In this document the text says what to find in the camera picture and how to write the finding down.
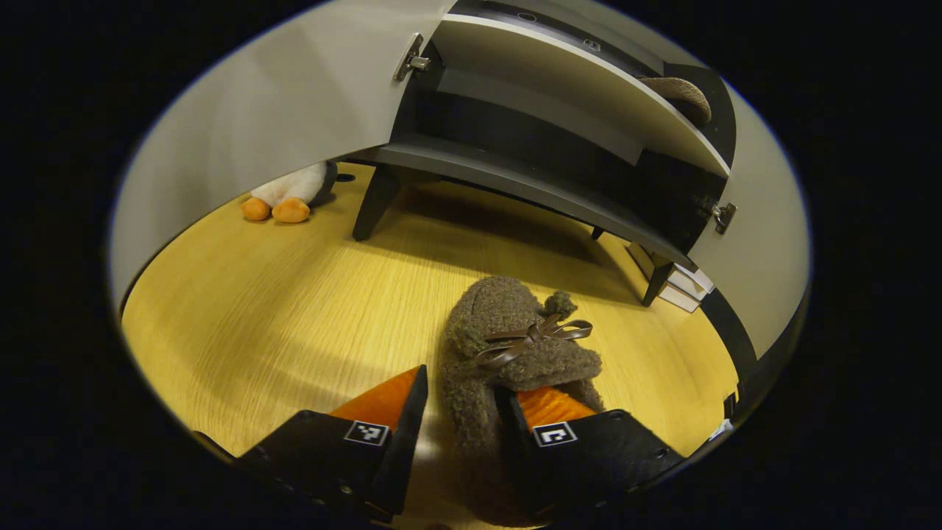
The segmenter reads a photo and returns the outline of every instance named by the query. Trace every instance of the white cabinet door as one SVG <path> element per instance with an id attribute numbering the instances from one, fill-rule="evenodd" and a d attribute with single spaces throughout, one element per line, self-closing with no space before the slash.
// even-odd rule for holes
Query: white cabinet door
<path id="1" fill-rule="evenodd" d="M 263 34 L 187 89 L 125 177 L 110 237 L 117 308 L 144 264 L 240 193 L 389 141 L 408 77 L 393 74 L 454 0 L 333 0 Z"/>
<path id="2" fill-rule="evenodd" d="M 788 325 L 811 279 L 811 227 L 798 180 L 762 118 L 726 85 L 736 154 L 720 205 L 736 205 L 725 234 L 706 225 L 688 256 L 720 289 L 762 357 Z"/>

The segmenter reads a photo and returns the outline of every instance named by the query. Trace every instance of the brown ribbon bow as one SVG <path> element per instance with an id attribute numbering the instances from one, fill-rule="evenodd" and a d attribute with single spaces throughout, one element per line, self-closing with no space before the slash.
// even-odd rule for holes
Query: brown ribbon bow
<path id="1" fill-rule="evenodd" d="M 541 323 L 535 323 L 527 329 L 518 329 L 516 331 L 503 331 L 492 333 L 484 338 L 488 342 L 495 340 L 518 339 L 510 344 L 495 346 L 482 350 L 475 356 L 475 363 L 483 370 L 490 372 L 499 370 L 507 363 L 518 358 L 537 340 L 546 337 L 554 337 L 562 340 L 576 340 L 589 337 L 592 333 L 592 325 L 586 321 L 569 321 L 563 324 L 556 324 L 560 319 L 559 313 L 553 313 L 546 317 Z M 575 327 L 569 331 L 563 331 L 564 328 Z M 492 354 L 503 352 L 499 356 L 491 358 Z"/>

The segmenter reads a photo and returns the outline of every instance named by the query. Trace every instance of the stuffed toy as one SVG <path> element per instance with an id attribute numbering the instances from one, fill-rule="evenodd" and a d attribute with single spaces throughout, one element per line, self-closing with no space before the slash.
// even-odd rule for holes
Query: stuffed toy
<path id="1" fill-rule="evenodd" d="M 300 223 L 311 214 L 317 193 L 324 186 L 329 163 L 320 162 L 286 174 L 252 190 L 242 203 L 242 215 L 250 221 L 264 221 L 271 215 L 282 223 Z"/>
<path id="2" fill-rule="evenodd" d="M 702 127 L 713 117 L 703 91 L 679 77 L 639 77 L 641 83 L 667 100 L 695 127 Z"/>
<path id="3" fill-rule="evenodd" d="M 443 397 L 456 429 L 465 500 L 486 522 L 546 523 L 534 521 L 519 504 L 505 471 L 495 387 L 517 393 L 530 428 L 605 411 L 592 383 L 601 373 L 601 358 L 575 341 L 592 326 L 557 324 L 576 309 L 566 292 L 540 304 L 519 280 L 492 276 L 468 288 L 448 316 Z M 533 334 L 538 337 L 528 342 Z"/>

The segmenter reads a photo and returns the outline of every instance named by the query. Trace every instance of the orange plush feet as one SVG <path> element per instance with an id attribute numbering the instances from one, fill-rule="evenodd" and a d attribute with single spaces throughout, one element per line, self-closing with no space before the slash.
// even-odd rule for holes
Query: orange plush feet
<path id="1" fill-rule="evenodd" d="M 271 215 L 282 223 L 300 223 L 311 214 L 311 208 L 298 197 L 288 197 L 271 211 Z"/>
<path id="2" fill-rule="evenodd" d="M 253 197 L 242 203 L 242 215 L 249 221 L 264 221 L 268 218 L 270 212 L 271 208 L 258 197 Z"/>

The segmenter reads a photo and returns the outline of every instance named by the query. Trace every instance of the fuzzy brown slipper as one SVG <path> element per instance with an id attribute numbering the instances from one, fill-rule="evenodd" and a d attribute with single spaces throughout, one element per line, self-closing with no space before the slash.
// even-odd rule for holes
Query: fuzzy brown slipper
<path id="1" fill-rule="evenodd" d="M 552 387 L 593 412 L 605 410 L 590 381 L 602 361 L 576 343 L 592 326 L 558 324 L 575 309 L 565 292 L 540 304 L 520 281 L 492 276 L 472 285 L 448 317 L 444 398 L 456 429 L 466 502 L 486 522 L 545 523 L 528 515 L 506 476 L 495 387 L 516 392 Z"/>
<path id="2" fill-rule="evenodd" d="M 679 77 L 641 77 L 638 80 L 666 99 L 695 126 L 702 127 L 713 118 L 707 97 L 688 80 Z"/>

